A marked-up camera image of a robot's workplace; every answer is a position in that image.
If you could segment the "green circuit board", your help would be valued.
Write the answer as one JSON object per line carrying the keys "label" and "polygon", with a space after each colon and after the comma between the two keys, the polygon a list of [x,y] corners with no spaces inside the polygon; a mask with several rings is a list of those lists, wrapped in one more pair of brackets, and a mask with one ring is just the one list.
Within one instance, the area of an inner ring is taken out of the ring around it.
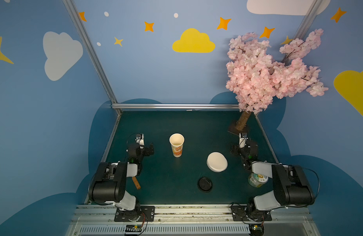
{"label": "green circuit board", "polygon": [[143,232],[143,226],[140,225],[126,225],[125,235],[140,235]]}

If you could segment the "green tin can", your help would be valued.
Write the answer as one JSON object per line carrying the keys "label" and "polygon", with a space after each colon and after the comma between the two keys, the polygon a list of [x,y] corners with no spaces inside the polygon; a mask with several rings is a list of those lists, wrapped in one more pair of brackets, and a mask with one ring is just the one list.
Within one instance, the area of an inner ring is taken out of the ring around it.
{"label": "green tin can", "polygon": [[252,187],[260,188],[268,182],[268,179],[269,177],[267,176],[251,173],[248,182]]}

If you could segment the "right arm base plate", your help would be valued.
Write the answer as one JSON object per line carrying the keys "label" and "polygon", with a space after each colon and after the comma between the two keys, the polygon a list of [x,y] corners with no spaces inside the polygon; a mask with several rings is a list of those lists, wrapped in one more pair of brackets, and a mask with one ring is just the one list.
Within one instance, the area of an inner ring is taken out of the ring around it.
{"label": "right arm base plate", "polygon": [[272,221],[270,211],[260,211],[251,206],[231,205],[230,210],[234,221],[251,221],[256,223]]}

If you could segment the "pink cherry blossom tree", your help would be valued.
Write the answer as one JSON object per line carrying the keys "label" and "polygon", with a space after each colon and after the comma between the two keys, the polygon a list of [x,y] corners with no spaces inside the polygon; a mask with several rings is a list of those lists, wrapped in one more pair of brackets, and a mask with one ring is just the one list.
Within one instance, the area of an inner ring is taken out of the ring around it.
{"label": "pink cherry blossom tree", "polygon": [[268,54],[269,41],[259,41],[254,32],[230,40],[226,88],[236,95],[241,112],[229,128],[231,133],[244,132],[250,115],[266,110],[275,97],[294,97],[303,91],[313,97],[325,94],[328,88],[319,79],[319,67],[307,66],[302,60],[321,45],[323,33],[316,29],[305,40],[297,38],[283,45],[279,51],[290,60],[288,64]]}

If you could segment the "paper milk tea cup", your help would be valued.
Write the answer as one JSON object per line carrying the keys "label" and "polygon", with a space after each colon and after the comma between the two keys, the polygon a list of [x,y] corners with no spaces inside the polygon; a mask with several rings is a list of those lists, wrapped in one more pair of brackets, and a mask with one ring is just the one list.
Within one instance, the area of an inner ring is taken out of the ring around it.
{"label": "paper milk tea cup", "polygon": [[169,142],[174,157],[176,158],[181,157],[183,152],[184,141],[185,141],[184,136],[179,133],[175,133],[170,136]]}

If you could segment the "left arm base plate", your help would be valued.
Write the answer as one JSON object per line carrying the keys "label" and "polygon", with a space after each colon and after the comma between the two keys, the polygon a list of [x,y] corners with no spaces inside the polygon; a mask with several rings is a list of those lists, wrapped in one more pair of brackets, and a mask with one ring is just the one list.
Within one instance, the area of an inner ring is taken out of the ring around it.
{"label": "left arm base plate", "polygon": [[134,210],[121,210],[117,208],[114,221],[115,222],[153,222],[155,217],[155,206],[136,207]]}

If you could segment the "aluminium rail front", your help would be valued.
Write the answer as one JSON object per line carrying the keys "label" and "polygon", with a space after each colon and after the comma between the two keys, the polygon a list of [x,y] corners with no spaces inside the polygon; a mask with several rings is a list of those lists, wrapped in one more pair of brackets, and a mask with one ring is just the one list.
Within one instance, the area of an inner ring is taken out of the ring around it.
{"label": "aluminium rail front", "polygon": [[[271,211],[272,221],[234,221],[233,204],[153,205],[153,222],[115,222],[113,206],[77,206],[67,236],[318,236],[320,232],[308,208]],[[143,226],[140,235],[125,235],[126,225]]]}

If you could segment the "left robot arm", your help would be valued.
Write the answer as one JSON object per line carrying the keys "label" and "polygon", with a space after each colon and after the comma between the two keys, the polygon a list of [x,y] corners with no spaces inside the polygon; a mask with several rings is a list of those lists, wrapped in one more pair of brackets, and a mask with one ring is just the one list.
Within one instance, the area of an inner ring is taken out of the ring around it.
{"label": "left robot arm", "polygon": [[112,204],[120,211],[139,213],[139,201],[126,191],[126,181],[141,174],[144,157],[154,152],[154,144],[147,147],[139,143],[130,144],[128,161],[100,163],[89,185],[89,199],[99,205]]}

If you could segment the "black plastic cup lid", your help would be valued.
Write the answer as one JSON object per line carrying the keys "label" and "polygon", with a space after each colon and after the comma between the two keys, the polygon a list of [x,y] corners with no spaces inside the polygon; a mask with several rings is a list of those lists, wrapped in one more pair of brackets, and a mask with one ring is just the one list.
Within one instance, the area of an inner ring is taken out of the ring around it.
{"label": "black plastic cup lid", "polygon": [[213,188],[212,181],[207,177],[201,177],[197,183],[198,189],[204,193],[208,193]]}

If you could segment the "aluminium frame back bar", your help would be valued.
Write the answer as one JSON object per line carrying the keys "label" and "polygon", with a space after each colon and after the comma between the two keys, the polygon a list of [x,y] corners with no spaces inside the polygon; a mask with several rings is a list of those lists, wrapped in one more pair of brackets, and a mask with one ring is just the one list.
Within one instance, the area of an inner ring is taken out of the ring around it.
{"label": "aluminium frame back bar", "polygon": [[113,103],[116,110],[237,110],[236,104],[150,104],[150,103]]}

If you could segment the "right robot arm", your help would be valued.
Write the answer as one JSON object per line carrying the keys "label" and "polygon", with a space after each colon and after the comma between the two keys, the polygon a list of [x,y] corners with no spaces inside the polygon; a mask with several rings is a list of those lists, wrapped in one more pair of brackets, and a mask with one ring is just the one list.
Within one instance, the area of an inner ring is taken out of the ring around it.
{"label": "right robot arm", "polygon": [[272,190],[249,200],[247,209],[253,213],[269,212],[281,207],[306,207],[315,202],[316,194],[301,166],[269,163],[258,159],[256,142],[242,139],[231,146],[231,153],[240,157],[245,170],[250,171],[250,182],[272,181]]}

